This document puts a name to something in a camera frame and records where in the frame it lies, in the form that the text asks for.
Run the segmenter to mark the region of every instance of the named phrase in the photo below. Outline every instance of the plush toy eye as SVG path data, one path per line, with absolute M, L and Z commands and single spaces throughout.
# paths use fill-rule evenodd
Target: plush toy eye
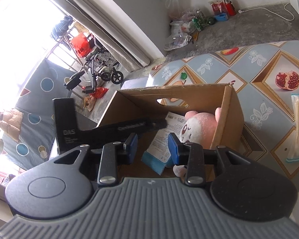
M 183 130 L 182 130 L 182 135 L 184 135 L 185 134 L 185 132 L 186 132 L 186 129 L 187 129 L 187 124 L 183 127 Z

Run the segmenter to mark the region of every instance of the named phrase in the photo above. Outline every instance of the concrete floor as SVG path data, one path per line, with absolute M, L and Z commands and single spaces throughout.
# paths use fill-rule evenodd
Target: concrete floor
M 291 19 L 292 16 L 283 7 L 284 4 L 266 6 L 269 10 L 287 19 Z M 210 53 L 234 46 L 299 40 L 299 15 L 291 5 L 287 5 L 286 8 L 295 16 L 295 19 L 291 22 L 283 20 L 263 9 L 237 14 L 228 21 L 216 22 L 215 25 L 205 27 L 199 33 L 197 42 L 170 51 L 166 58 L 157 59 L 143 69 L 131 73 L 128 73 L 123 67 L 119 67 L 118 70 L 123 72 L 124 80 L 130 80 L 148 76 L 153 66 L 164 62 Z M 87 110 L 84 112 L 84 115 L 97 123 L 114 92 L 119 90 L 121 85 L 114 85 L 111 82 L 107 82 L 104 87 L 109 89 L 108 92 L 103 98 L 96 100 L 96 104 L 91 112 Z

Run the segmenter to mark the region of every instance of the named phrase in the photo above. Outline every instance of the plush toy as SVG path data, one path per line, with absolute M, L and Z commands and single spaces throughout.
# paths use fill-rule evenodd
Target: plush toy
M 180 132 L 179 140 L 182 143 L 186 141 L 197 143 L 203 148 L 209 149 L 219 121 L 220 112 L 221 108 L 216 109 L 215 115 L 206 112 L 187 112 L 185 114 L 187 122 Z M 184 177 L 187 169 L 184 165 L 174 165 L 173 171 L 177 177 Z

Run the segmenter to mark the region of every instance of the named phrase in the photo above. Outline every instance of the white flower print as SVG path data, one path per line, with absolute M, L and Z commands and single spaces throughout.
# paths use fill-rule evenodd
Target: white flower print
M 210 70 L 210 67 L 213 65 L 212 63 L 213 59 L 212 58 L 207 58 L 205 60 L 205 63 L 202 64 L 198 69 L 197 72 L 200 72 L 201 74 L 205 73 L 205 70 Z
M 169 70 L 169 67 L 165 67 L 163 69 L 163 72 L 162 72 L 162 78 L 165 77 L 165 80 L 167 80 L 168 78 L 171 77 L 171 70 Z
M 249 59 L 251 59 L 251 63 L 256 62 L 259 66 L 262 66 L 262 63 L 265 63 L 267 61 L 266 58 L 264 58 L 262 55 L 258 55 L 258 52 L 256 50 L 250 51 Z
M 271 107 L 266 106 L 265 103 L 262 103 L 260 106 L 260 111 L 254 109 L 254 114 L 250 116 L 250 119 L 253 121 L 251 127 L 253 130 L 260 130 L 262 126 L 262 121 L 267 120 L 268 116 L 273 113 Z

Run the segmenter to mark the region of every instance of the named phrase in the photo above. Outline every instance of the wheel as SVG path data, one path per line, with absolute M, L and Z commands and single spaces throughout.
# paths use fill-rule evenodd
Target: wheel
M 116 73 L 112 73 L 111 75 L 111 81 L 114 84 L 120 84 L 122 83 L 124 80 L 124 76 L 123 73 L 120 71 L 116 71 Z
M 101 79 L 104 82 L 108 82 L 111 80 L 111 74 L 109 72 L 103 72 L 103 73 L 101 73 Z

